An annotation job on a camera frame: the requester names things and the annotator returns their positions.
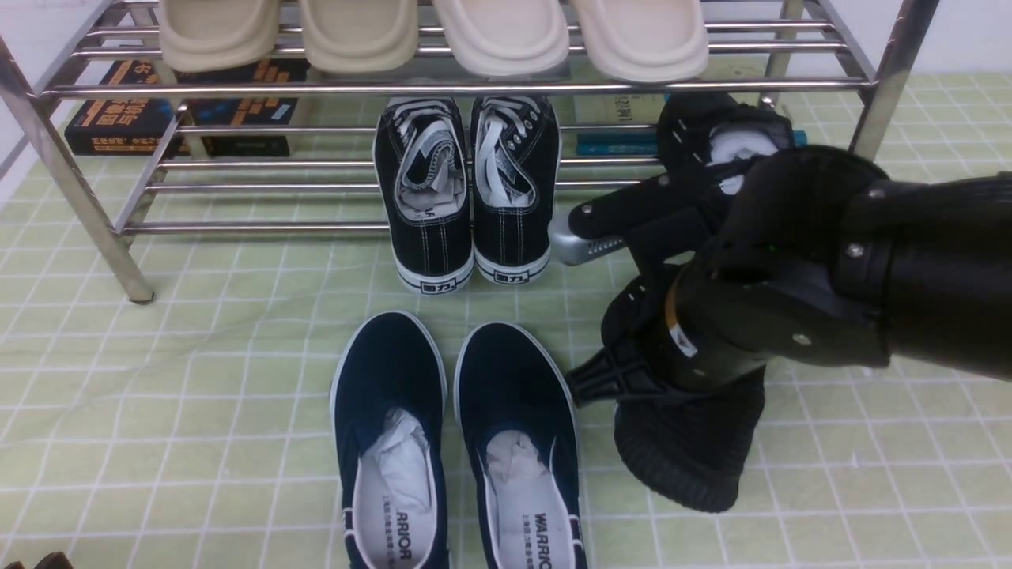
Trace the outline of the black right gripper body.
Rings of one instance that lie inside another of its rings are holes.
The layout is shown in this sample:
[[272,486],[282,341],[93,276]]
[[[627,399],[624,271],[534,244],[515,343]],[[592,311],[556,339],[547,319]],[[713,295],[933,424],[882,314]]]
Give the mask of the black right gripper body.
[[640,359],[655,391],[709,394],[786,356],[791,296],[761,269],[701,260],[640,274]]

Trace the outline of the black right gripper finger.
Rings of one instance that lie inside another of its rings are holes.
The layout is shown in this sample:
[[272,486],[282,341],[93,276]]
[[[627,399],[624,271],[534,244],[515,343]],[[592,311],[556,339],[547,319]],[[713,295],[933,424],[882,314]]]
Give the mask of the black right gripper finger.
[[605,401],[639,401],[672,393],[632,345],[605,346],[584,364],[566,372],[565,381],[578,406]]

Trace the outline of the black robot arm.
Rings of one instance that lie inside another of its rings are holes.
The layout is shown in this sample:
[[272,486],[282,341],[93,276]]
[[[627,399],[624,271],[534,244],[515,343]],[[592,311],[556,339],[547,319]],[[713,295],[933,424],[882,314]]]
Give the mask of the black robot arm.
[[893,356],[1010,378],[1010,174],[902,183],[827,145],[687,165],[575,206],[549,228],[578,266],[628,250],[580,404],[683,402],[770,360]]

